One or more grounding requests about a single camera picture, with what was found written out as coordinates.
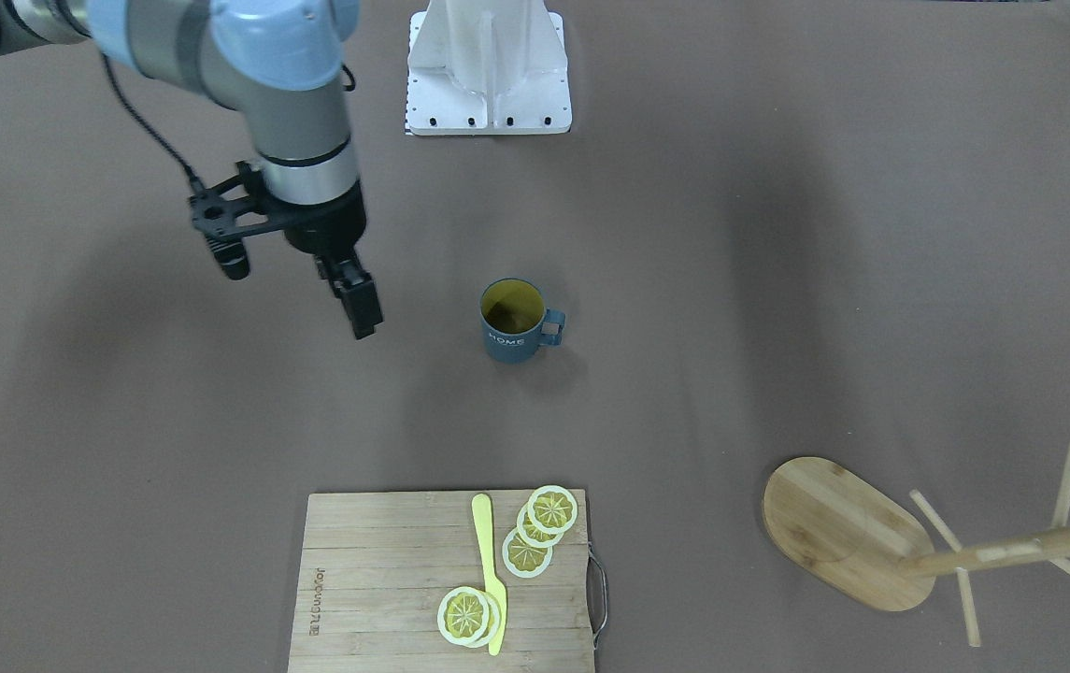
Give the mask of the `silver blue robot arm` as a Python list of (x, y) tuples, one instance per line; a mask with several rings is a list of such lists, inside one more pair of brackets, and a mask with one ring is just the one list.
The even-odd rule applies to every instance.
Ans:
[(245, 239), (282, 233), (364, 339), (382, 311), (356, 251), (367, 218), (343, 100), (358, 20), (356, 1), (0, 1), (0, 56), (91, 41), (108, 79), (124, 64), (243, 114), (257, 160), (230, 179), (207, 186), (173, 154), (193, 229), (231, 280), (251, 271)]

